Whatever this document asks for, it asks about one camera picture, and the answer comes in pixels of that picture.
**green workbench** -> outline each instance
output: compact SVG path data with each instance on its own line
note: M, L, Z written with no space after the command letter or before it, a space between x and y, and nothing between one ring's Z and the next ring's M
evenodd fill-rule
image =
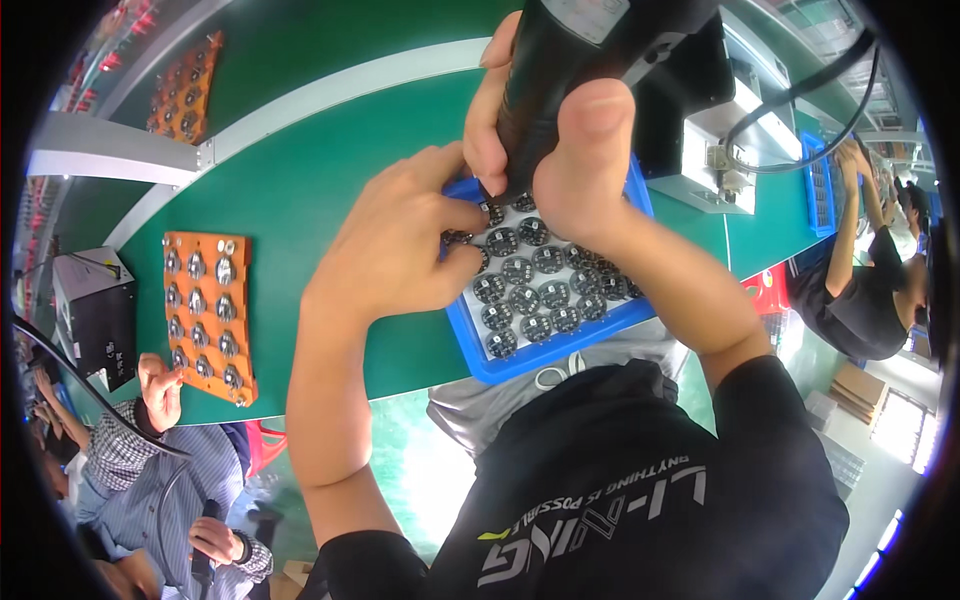
M227 41L213 80L208 133L218 133L303 84L365 60L488 36L504 14L522 3L374 0L373 4L361 8L350 3L300 0L237 2L212 17L200 34L222 29ZM347 22L352 24L350 28L331 27ZM172 229L212 231L247 235L253 240L251 338L259 399L251 407L239 409L185 387L181 423L261 419L284 413L304 284L370 177L426 145L461 136L467 106L481 76L474 70L403 84L299 121L211 170L118 249L139 284L138 350L166 355L163 233ZM145 78L112 120L142 127L153 89L150 79ZM798 114L797 124L819 130L817 121L806 115ZM149 184L139 182L78 182L77 198L67 203L60 217L68 225L61 232L61 245L81 250L102 243L112 224L147 189ZM651 190L650 195L658 221L722 263L727 264L729 257L739 278L817 241L807 226L799 172L758 178L756 215L729 215L726 223L721 215L708 215L656 191ZM375 323L368 337L364 373L372 398L469 375L442 311ZM137 383L132 381L109 397L118 401L137 394ZM80 393L72 396L81 415L95 420L99 411L92 400Z
M166 355L160 245L164 232L224 232L253 240L250 323L259 399L249 408L236 408L185 386L181 423L284 413L300 291L369 178L426 145L461 135L481 75L468 71L388 88L299 121L211 170L120 249L139 285L138 349ZM658 221L727 262L722 215L706 214L654 191L651 197ZM756 205L756 216L727 217L732 270L739 278L816 242L807 226L800 172L761 177ZM315 335L324 332L320 329ZM435 311L375 323L364 375L369 396L379 398L469 372L446 314ZM136 383L131 382L113 398L136 394Z

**person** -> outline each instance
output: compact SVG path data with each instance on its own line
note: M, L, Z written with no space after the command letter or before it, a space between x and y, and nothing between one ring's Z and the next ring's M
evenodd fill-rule
M71 522L74 522L77 497L82 481L81 472L86 464L86 449L90 442L90 432L73 413L60 403L60 399L57 397L54 386L50 381L50 375L44 367L34 369L34 382L36 389L47 402L46 405L39 403L35 406L34 414L39 419L49 423L51 430L60 431L59 434L55 432L56 438L62 439L65 436L77 447L76 453L66 462L63 470L60 470L60 460L50 450L51 445L49 443L44 445L44 466L50 484L58 496L60 506ZM61 442L60 447L65 447L65 444Z
M787 297L804 324L850 358L884 360L906 342L917 322L925 323L926 263L914 253L901 261L883 220L870 163L853 140L836 153L846 187L846 205L836 235L789 262ZM853 266L860 192L876 235L872 266Z
M219 503L218 516L227 514L243 489L250 449L234 444L223 425L174 427L180 419L183 373L168 371L158 355L141 354L137 374L142 397L114 408L147 436L185 450L193 459L166 497L161 520L161 493L181 459L101 416L90 434L77 498L84 545L120 598L176 597L176 586L199 598L200 586L190 575L191 547L216 565L208 598L244 598L273 572L273 555L260 541L201 514L208 498Z
M377 487L367 330L447 306L481 265L470 245L440 260L444 231L488 222L440 190L464 160L491 194L505 189L495 123L518 19L483 55L463 143L370 180L302 293L287 436L320 550L300 598L813 597L849 523L825 452L739 282L622 201L635 105L619 80L564 99L533 196L552 232L619 266L697 353L717 437L671 402L676 383L656 362L630 358L578 368L487 423L492 440L429 569Z
M883 223L890 231L890 238L897 248L900 260L906 262L917 253L922 223L929 218L930 202L926 192L912 181L906 181L906 187L900 182L903 176L896 178L890 171L880 171L880 189L882 195ZM876 231L865 219L862 232L858 233L853 247L857 254L869 254L874 243Z

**power screwdriver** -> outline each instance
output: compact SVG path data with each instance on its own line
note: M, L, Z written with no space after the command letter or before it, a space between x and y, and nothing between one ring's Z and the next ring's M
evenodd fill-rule
M210 498L204 503L204 516L220 518L220 504ZM193 549L193 560L190 561L190 574L200 584L200 600L205 600L206 593L213 585L215 570L210 563L210 557L197 548Z
M527 0L496 122L507 152L511 204L529 194L534 170L557 146L557 113L585 82L642 79L717 12L720 0Z

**white label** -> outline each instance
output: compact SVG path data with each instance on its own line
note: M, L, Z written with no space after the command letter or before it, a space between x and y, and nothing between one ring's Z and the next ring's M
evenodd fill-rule
M607 39L630 8L627 0L542 0L543 6L567 29L586 41Z

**blue tray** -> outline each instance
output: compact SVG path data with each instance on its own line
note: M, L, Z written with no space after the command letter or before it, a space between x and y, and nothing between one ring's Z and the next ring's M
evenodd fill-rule
M623 192L630 203L653 217L650 196L640 174L636 157L631 155L630 169ZM444 190L444 195L471 202L483 202L480 184L477 179L457 181ZM470 373L488 384L496 384L542 367L563 358L581 348L612 336L617 331L646 321L655 316L654 309L646 298L624 302L612 308L600 321L583 322L573 333L554 333L548 340L518 349L505 359L488 359L483 348L483 340L478 335L470 317L467 301L463 294L446 308L446 316L457 336L460 350L464 354Z
M811 133L800 132L804 158L823 150L826 144ZM833 185L830 181L830 163L824 157L804 168L806 205L810 229L817 237L827 237L836 231L836 215L833 208Z

